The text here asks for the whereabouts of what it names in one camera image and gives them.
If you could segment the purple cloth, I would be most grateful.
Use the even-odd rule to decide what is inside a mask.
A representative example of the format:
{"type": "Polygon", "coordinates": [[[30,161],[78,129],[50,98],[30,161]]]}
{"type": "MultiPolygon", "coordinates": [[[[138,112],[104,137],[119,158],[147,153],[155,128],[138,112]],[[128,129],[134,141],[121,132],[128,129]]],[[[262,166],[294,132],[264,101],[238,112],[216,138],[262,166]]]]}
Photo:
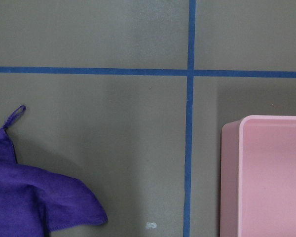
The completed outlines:
{"type": "Polygon", "coordinates": [[[21,105],[0,128],[0,237],[46,237],[106,223],[105,210],[83,182],[17,162],[7,129],[25,110],[21,105]]]}

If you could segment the pink plastic bin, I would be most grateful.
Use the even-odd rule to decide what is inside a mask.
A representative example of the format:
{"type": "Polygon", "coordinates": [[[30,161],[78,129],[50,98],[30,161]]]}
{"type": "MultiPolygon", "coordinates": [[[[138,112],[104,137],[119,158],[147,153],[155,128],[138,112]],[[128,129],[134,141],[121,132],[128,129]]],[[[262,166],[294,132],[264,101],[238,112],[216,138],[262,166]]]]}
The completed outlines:
{"type": "Polygon", "coordinates": [[[296,116],[222,127],[222,237],[296,237],[296,116]]]}

